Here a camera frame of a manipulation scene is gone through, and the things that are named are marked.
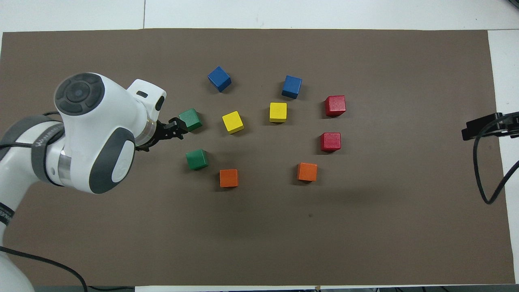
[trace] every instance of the green cube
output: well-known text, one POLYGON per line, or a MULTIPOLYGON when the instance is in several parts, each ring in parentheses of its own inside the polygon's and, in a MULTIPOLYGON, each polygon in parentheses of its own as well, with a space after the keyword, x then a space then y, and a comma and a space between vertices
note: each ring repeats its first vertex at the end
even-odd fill
POLYGON ((189 168, 192 170, 209 166, 209 161, 207 160, 206 152, 202 149, 186 153, 186 158, 187 164, 189 165, 189 168))
POLYGON ((200 128, 202 126, 202 121, 198 117, 195 109, 189 109, 179 115, 179 119, 183 120, 186 123, 187 130, 192 131, 196 128, 200 128))

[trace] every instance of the black clamp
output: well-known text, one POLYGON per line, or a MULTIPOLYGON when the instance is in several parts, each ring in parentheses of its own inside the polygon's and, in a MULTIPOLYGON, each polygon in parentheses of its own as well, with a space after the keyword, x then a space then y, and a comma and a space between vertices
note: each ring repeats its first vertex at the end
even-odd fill
POLYGON ((136 146, 135 150, 149 152, 149 148, 158 143, 160 140, 168 140, 171 138, 184 139, 184 134, 188 133, 186 123, 174 117, 168 121, 167 124, 163 124, 157 121, 157 127, 153 137, 143 145, 136 146))
POLYGON ((503 113, 493 113, 490 115, 486 115, 475 120, 467 122, 467 127, 461 130, 461 135, 463 136, 464 141, 468 141, 470 139, 476 138, 476 136, 480 133, 480 131, 488 125, 489 123, 503 117, 509 116, 504 120, 495 123, 488 129, 482 137, 487 136, 510 136, 510 138, 519 137, 519 112, 510 113, 503 115, 503 113))

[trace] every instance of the yellow cube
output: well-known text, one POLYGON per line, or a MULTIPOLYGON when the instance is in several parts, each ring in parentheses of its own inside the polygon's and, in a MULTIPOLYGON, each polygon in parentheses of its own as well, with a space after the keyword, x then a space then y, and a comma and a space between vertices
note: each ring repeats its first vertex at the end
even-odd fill
POLYGON ((222 116, 222 119, 229 134, 234 134, 244 129, 240 114, 237 111, 222 116))
POLYGON ((271 102, 270 103, 269 121, 271 123, 286 122, 286 102, 271 102))

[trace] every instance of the orange cube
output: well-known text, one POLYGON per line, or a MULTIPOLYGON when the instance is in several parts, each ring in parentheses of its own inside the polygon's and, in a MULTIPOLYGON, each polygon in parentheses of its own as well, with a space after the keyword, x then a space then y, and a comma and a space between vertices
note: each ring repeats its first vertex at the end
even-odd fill
POLYGON ((222 188, 232 188, 238 186, 238 170, 237 169, 221 169, 220 170, 220 186, 222 188))
POLYGON ((297 167, 297 179, 305 181, 317 180, 317 164, 313 163, 299 163, 297 167))

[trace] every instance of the black button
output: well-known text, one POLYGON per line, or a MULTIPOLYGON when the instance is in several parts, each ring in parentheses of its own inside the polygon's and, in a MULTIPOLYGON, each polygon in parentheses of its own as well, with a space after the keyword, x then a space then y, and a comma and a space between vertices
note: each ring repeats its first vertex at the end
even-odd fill
POLYGON ((90 83, 90 84, 94 84, 96 82, 99 82, 101 81, 101 78, 97 75, 94 75, 94 74, 85 74, 85 81, 90 83))
POLYGON ((60 102, 60 110, 64 113, 80 113, 83 108, 81 107, 81 104, 78 103, 70 103, 66 100, 63 100, 60 102))
POLYGON ((71 102, 82 102, 90 94, 90 88, 84 82, 74 82, 66 89, 66 97, 71 102))
POLYGON ((90 96, 85 101, 85 104, 87 107, 91 108, 93 107, 98 100, 101 99, 101 87, 100 86, 93 86, 92 90, 90 91, 90 96))
POLYGON ((58 87, 58 90, 56 90, 56 99, 62 99, 65 96, 65 88, 70 84, 70 80, 67 79, 61 83, 61 85, 58 87))

